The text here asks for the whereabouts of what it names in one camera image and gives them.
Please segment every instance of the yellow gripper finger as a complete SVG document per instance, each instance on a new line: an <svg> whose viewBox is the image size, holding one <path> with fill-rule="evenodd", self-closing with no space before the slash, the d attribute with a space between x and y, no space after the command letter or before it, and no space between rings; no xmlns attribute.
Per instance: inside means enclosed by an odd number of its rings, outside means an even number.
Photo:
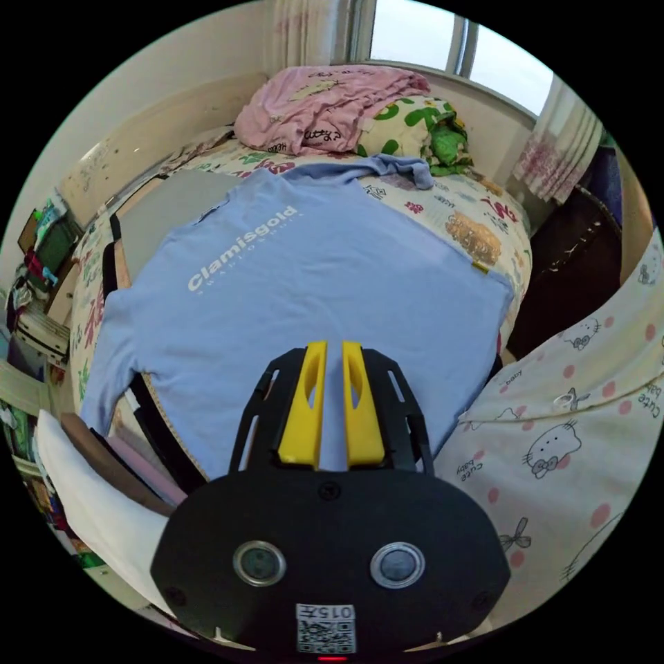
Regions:
<svg viewBox="0 0 664 664"><path fill-rule="evenodd" d="M306 347L293 403L279 445L279 460L282 463L306 465L318 470L326 357L327 341L315 341ZM309 397L314 388L316 392L310 406Z"/></svg>
<svg viewBox="0 0 664 664"><path fill-rule="evenodd" d="M348 467L378 465L385 458L385 448L362 357L362 346L356 342L344 341L342 362ZM353 388L358 396L355 406L353 406Z"/></svg>

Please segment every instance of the window frame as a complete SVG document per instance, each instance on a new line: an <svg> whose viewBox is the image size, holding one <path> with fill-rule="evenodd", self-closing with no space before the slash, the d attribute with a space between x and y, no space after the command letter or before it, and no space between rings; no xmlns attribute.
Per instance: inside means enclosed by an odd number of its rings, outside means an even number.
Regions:
<svg viewBox="0 0 664 664"><path fill-rule="evenodd" d="M477 38L480 25L462 16L454 15L454 28L452 43L445 69L433 69L414 62L392 62L371 58L371 40L374 36L374 21L376 20L376 0L342 0L344 20L340 22L338 32L345 37L344 43L336 53L336 62L343 64L398 65L406 69L418 71L422 74L447 78L463 83L491 95L498 101L507 104L516 111L525 113L534 121L539 116L520 103L492 90L487 86L476 83L470 79L475 53L477 52Z"/></svg>

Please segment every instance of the pink patterned curtain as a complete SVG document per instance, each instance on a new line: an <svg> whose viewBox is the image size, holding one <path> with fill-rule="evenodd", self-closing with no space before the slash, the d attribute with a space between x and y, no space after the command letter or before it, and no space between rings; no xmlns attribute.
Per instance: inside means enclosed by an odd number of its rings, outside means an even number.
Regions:
<svg viewBox="0 0 664 664"><path fill-rule="evenodd" d="M586 172L602 137L597 116L557 76L514 176L543 201L564 203Z"/></svg>
<svg viewBox="0 0 664 664"><path fill-rule="evenodd" d="M331 63L340 0L265 0L265 70Z"/></svg>

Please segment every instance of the window sill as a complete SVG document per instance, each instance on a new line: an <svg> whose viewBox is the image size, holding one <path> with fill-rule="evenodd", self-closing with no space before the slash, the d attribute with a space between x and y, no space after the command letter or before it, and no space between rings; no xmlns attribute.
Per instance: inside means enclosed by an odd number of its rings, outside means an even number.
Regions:
<svg viewBox="0 0 664 664"><path fill-rule="evenodd" d="M528 124L531 125L531 128L535 126L535 123L537 122L538 116L535 115L532 111L529 111L526 107L523 107L521 104L516 103L515 101L501 95L500 93L496 92L495 90L492 90L491 88L487 88L484 85L480 85L479 83L474 83L468 78L464 78L463 76L457 76L456 74L449 74L446 73L445 71L442 71L441 69L433 69L430 67L425 67L423 65L419 64L412 64L411 62L395 62L391 60L364 60L362 62L354 63L354 64L366 64L366 65L374 65L374 66L388 66L388 67L399 67L401 69L409 69L410 71L416 71L420 74L424 74L426 76L430 76L433 78L440 79L442 81L453 81L455 83L458 83L460 85L463 85L467 88L470 88L471 90L475 90L478 92L481 92L485 95L488 95L491 97L493 100L496 100L500 102L501 104L507 106L512 112L516 111L518 114L525 116L524 120L527 121Z"/></svg>

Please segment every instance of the window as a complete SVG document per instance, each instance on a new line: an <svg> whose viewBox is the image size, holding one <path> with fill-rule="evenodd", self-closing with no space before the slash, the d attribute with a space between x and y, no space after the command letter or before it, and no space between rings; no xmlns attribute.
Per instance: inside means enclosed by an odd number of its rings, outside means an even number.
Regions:
<svg viewBox="0 0 664 664"><path fill-rule="evenodd" d="M513 41L478 26L470 80L538 116L551 89L553 71Z"/></svg>
<svg viewBox="0 0 664 664"><path fill-rule="evenodd" d="M376 0L372 60L413 62L445 70L454 14L414 0Z"/></svg>
<svg viewBox="0 0 664 664"><path fill-rule="evenodd" d="M534 115L542 112L553 72L509 39L416 0L356 0L355 62L410 63L468 78Z"/></svg>

